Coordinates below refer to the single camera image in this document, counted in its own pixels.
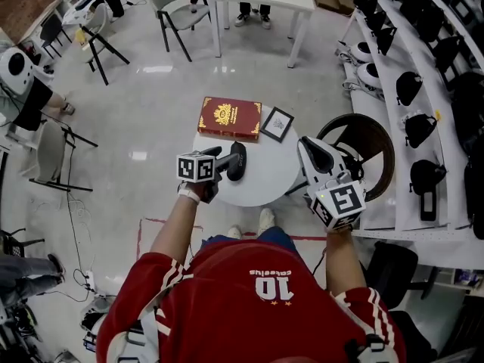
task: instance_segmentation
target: shelf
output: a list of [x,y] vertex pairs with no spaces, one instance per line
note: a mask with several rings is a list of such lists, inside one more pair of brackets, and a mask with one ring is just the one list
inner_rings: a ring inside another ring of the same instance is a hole
[[378,0],[380,7],[397,28],[398,36],[422,77],[423,88],[427,93],[433,115],[440,113],[437,123],[443,152],[443,163],[448,170],[446,175],[448,198],[448,221],[452,228],[469,225],[466,209],[466,193],[464,186],[464,168],[467,158],[459,145],[452,114],[451,99],[435,68],[434,57],[430,49],[423,43],[417,30],[408,22],[399,10],[400,3],[392,0]]
[[448,21],[454,26],[459,34],[462,35],[464,41],[467,44],[467,47],[470,49],[470,52],[473,53],[474,57],[476,58],[477,63],[479,64],[481,70],[484,70],[484,56],[482,55],[481,50],[474,42],[474,39],[470,36],[467,29],[464,27],[462,22],[459,18],[455,15],[452,9],[447,6],[442,0],[432,0],[433,3],[444,11],[444,15],[447,17]]
[[426,114],[432,113],[427,93],[421,89],[409,107],[398,105],[396,80],[406,71],[415,71],[408,52],[400,38],[396,36],[387,55],[379,54],[376,38],[371,35],[362,13],[356,10],[354,15],[370,48],[386,100],[390,136],[396,156],[396,230],[415,230],[447,225],[446,181],[441,181],[437,187],[439,211],[435,222],[420,220],[419,197],[415,193],[409,192],[410,169],[415,161],[426,159],[435,162],[437,159],[440,163],[442,162],[442,148],[437,131],[434,131],[419,148],[412,149],[405,146],[406,134],[400,129],[401,119],[407,113],[419,109]]
[[[346,77],[355,78],[354,66],[344,63]],[[351,101],[355,113],[364,114],[377,121],[388,133],[390,125],[385,104],[362,90],[351,90]],[[365,171],[365,187],[371,189],[381,177],[383,158],[377,155],[363,164]],[[367,209],[361,214],[360,227],[364,230],[394,228],[396,220],[396,176],[385,192],[375,200],[367,203]]]

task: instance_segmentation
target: tiled floor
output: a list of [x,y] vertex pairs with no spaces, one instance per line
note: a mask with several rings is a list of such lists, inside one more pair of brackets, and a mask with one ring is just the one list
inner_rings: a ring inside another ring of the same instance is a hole
[[[232,22],[237,13],[237,6],[231,5]],[[204,19],[195,31],[181,34],[193,59],[190,64],[170,32],[171,52],[166,53],[160,24],[150,5],[130,7],[113,24],[116,35],[109,41],[131,63],[126,66],[103,51],[108,86],[99,72],[91,72],[87,64],[76,60],[75,44],[63,50],[63,57],[55,64],[54,89],[77,108],[75,115],[65,120],[80,135],[99,143],[97,149],[77,143],[70,176],[72,184],[94,188],[91,194],[73,192],[82,202],[70,203],[70,208],[82,268],[92,266],[98,290],[111,294],[119,290],[138,250],[146,251],[162,225],[157,221],[168,217],[178,184],[173,171],[175,155],[191,150],[204,96],[277,106],[295,116],[293,125],[299,135],[316,135],[335,116],[352,111],[349,99],[342,94],[344,72],[334,56],[335,42],[347,18],[318,9],[296,68],[288,69],[291,16],[288,10],[273,8],[270,31],[257,20],[241,28],[231,26],[222,34],[222,58],[213,57],[211,27]],[[66,197],[21,178],[18,171],[23,156],[21,150],[15,150],[8,161],[2,228],[13,231],[27,227],[29,239],[44,237],[45,245],[34,245],[29,254],[58,254],[67,269],[67,281],[59,290],[84,299],[85,291],[72,276],[78,261]],[[282,197],[270,204],[278,223],[289,234],[321,235],[321,226],[300,196]],[[194,231],[194,252],[202,238],[223,234],[233,224],[256,231],[259,211],[216,200],[200,206],[196,224],[203,230]],[[308,266],[314,268],[324,241],[297,240],[296,245]],[[316,275],[323,284],[324,265]],[[83,363],[95,361],[82,347],[85,333],[79,327],[79,312],[86,302],[51,294],[34,297],[29,304],[51,357],[69,349]]]

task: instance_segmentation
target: picture frame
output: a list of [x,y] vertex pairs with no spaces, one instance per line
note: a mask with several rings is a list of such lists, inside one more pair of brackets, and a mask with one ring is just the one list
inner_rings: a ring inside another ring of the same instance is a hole
[[273,107],[265,120],[260,132],[278,142],[282,142],[287,134],[294,117],[278,107]]

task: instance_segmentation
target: wristband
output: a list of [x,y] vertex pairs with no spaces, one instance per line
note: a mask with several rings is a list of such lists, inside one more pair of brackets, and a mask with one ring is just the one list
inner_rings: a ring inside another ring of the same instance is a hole
[[189,197],[190,199],[192,199],[197,205],[200,203],[200,197],[195,194],[193,191],[191,190],[187,190],[186,188],[181,188],[179,191],[178,191],[178,195],[184,195],[186,197]]

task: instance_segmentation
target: white sneaker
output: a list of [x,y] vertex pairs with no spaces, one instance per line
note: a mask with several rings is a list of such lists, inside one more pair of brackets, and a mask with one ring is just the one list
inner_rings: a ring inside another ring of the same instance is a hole
[[67,114],[68,116],[72,116],[75,111],[76,111],[76,108],[73,105],[71,105],[69,102],[66,103],[66,106],[60,109],[61,114]]
[[268,228],[275,226],[275,215],[271,209],[264,208],[260,212],[259,217],[259,231],[257,232],[257,237],[262,234]]
[[268,15],[260,15],[262,20],[262,27],[265,29],[271,29],[271,19],[269,19]]
[[229,228],[226,237],[235,238],[235,239],[242,239],[242,231],[240,231],[239,226],[234,225]]
[[249,20],[249,17],[250,17],[250,15],[240,14],[239,16],[237,16],[237,19],[235,19],[234,25],[236,27],[243,26],[245,24],[245,22]]

